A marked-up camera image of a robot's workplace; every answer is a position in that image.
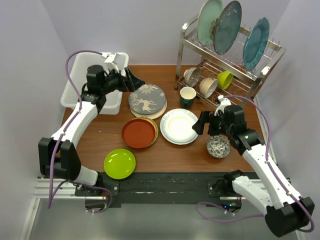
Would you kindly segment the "grey reindeer plate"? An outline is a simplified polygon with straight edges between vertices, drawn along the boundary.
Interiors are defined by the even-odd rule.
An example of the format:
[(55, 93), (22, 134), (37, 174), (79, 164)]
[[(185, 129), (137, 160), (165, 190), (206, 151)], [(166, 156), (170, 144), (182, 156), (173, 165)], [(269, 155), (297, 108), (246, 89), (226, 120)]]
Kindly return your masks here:
[(157, 85), (144, 84), (129, 95), (128, 103), (134, 112), (150, 115), (158, 112), (165, 105), (166, 94)]

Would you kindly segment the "cream leaf pattern plate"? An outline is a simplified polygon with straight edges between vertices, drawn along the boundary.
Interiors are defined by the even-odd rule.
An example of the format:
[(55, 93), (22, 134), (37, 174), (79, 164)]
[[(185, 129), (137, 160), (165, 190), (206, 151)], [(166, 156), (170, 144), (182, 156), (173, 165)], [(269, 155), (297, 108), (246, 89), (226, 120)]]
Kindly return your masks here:
[(156, 113), (152, 113), (152, 114), (139, 114), (138, 112), (134, 111), (132, 108), (130, 108), (130, 111), (131, 113), (135, 116), (135, 117), (146, 117), (146, 118), (149, 118), (149, 119), (157, 119), (159, 118), (161, 115), (164, 114), (164, 112), (166, 111), (167, 109), (167, 106), (168, 106), (168, 102), (165, 101), (165, 104), (164, 106)]

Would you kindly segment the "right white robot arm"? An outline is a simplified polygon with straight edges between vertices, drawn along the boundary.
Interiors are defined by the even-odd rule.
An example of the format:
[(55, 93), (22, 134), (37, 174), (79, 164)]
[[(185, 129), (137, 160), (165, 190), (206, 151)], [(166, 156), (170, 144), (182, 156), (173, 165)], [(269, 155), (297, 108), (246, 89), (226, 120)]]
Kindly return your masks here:
[(251, 182), (242, 171), (227, 173), (213, 188), (233, 197), (245, 197), (260, 211), (269, 230), (276, 237), (294, 231), (310, 233), (315, 229), (312, 214), (315, 204), (290, 184), (269, 156), (269, 144), (247, 127), (245, 114), (239, 105), (220, 105), (215, 112), (202, 111), (192, 129), (202, 135), (205, 124), (210, 136), (224, 135), (231, 146), (253, 167), (264, 189)]

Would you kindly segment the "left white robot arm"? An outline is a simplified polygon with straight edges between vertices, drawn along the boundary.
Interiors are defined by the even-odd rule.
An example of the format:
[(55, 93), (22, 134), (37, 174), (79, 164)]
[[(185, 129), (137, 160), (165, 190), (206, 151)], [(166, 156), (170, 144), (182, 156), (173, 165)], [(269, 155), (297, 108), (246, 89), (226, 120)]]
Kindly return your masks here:
[(53, 188), (53, 178), (61, 178), (85, 187), (92, 196), (104, 190), (102, 175), (82, 165), (77, 153), (78, 142), (93, 119), (105, 105), (106, 95), (114, 91), (134, 92), (145, 81), (132, 74), (128, 67), (105, 71), (101, 65), (87, 68), (86, 83), (80, 100), (64, 125), (50, 138), (38, 143), (40, 172), (49, 177), (49, 197), (58, 191)]

